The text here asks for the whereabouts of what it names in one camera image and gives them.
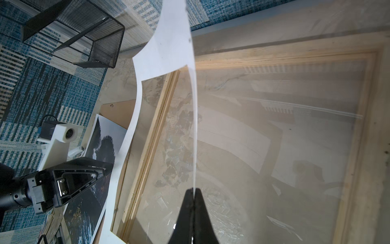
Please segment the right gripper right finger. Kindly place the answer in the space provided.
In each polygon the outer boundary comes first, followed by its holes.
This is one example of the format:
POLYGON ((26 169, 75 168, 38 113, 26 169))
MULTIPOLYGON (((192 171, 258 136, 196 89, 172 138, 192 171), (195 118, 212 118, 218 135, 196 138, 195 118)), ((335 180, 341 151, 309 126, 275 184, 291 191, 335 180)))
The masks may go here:
POLYGON ((194 244, 219 244, 199 188, 195 189, 193 238, 194 244))

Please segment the white photo mat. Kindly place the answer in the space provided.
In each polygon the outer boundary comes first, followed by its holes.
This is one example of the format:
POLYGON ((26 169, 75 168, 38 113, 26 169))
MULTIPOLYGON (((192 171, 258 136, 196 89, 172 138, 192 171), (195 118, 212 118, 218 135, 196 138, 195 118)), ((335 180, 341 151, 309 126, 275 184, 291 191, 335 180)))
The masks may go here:
POLYGON ((111 173, 106 211, 99 242, 121 244, 111 231, 120 175, 137 127, 143 87, 142 81, 176 71, 187 66, 190 70, 193 97, 197 98, 194 47, 186 1, 164 1, 157 28, 145 47, 133 57, 136 73, 136 103, 130 125, 115 158, 111 173))

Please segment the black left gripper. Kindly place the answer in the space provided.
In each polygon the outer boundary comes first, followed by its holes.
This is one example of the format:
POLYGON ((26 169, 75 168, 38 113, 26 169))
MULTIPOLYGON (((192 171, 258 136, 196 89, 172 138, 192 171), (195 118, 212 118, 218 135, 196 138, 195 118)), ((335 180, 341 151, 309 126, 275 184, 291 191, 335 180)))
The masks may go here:
POLYGON ((34 212, 63 207, 112 172, 113 164, 81 157, 26 177, 27 195, 34 212))

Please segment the light wooden picture frame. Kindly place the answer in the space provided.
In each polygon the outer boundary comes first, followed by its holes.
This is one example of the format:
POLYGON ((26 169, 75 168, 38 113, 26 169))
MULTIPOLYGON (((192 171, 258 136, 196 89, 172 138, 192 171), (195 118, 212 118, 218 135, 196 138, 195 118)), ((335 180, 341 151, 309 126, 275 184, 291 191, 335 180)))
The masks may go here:
POLYGON ((196 57, 163 76, 111 231, 165 244, 200 188, 222 244, 373 244, 390 160, 390 33, 196 57))

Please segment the white bordered dark photo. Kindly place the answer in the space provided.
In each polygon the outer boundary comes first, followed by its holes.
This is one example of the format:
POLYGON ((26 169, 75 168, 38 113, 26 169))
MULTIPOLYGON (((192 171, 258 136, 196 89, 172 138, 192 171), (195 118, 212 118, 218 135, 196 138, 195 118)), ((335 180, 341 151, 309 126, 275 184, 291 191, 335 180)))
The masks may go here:
MULTIPOLYGON (((114 164, 127 130, 111 120, 97 115, 84 156, 114 164)), ((70 202, 64 221, 71 244, 91 244, 102 220, 110 177, 94 184, 70 202)))

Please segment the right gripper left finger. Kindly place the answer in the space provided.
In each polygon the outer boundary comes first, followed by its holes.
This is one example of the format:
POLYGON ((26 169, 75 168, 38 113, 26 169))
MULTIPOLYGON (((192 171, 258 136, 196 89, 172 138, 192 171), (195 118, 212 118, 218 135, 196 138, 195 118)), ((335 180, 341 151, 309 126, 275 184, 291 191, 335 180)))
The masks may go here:
POLYGON ((194 230, 194 189, 188 189, 168 244, 191 244, 194 230))

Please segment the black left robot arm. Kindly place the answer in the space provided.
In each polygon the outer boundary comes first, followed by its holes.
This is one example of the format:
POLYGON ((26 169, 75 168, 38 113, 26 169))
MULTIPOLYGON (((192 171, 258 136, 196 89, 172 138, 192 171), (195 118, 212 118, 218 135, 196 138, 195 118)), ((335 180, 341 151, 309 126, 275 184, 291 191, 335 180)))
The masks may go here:
POLYGON ((32 206, 39 215, 64 206, 112 169, 111 163, 81 157, 16 178, 14 169, 1 164, 1 221, 10 210, 32 206))

